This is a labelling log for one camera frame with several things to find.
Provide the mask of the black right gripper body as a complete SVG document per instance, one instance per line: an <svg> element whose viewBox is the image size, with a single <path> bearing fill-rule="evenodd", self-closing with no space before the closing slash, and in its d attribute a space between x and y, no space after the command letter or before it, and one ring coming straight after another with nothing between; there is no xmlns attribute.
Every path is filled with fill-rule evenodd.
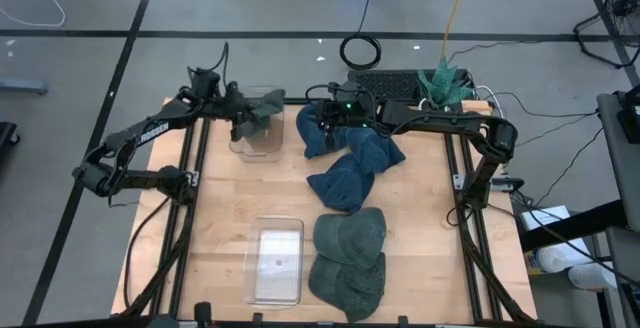
<svg viewBox="0 0 640 328"><path fill-rule="evenodd" d="M316 121L324 135L326 147L333 149L336 145L335 131L338 127L370 128L374 125L374 115L359 100L321 99L316 104Z"/></svg>

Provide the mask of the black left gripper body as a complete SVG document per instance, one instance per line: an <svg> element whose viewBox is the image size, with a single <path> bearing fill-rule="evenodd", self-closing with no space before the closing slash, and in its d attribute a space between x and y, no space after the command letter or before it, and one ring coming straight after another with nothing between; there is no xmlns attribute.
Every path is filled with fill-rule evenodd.
<svg viewBox="0 0 640 328"><path fill-rule="evenodd" d="M232 128L230 137L232 141L239 141L244 137L243 125L251 117L251 103L239 90L238 83L231 81L225 86L225 94L221 98L217 118L230 121Z"/></svg>

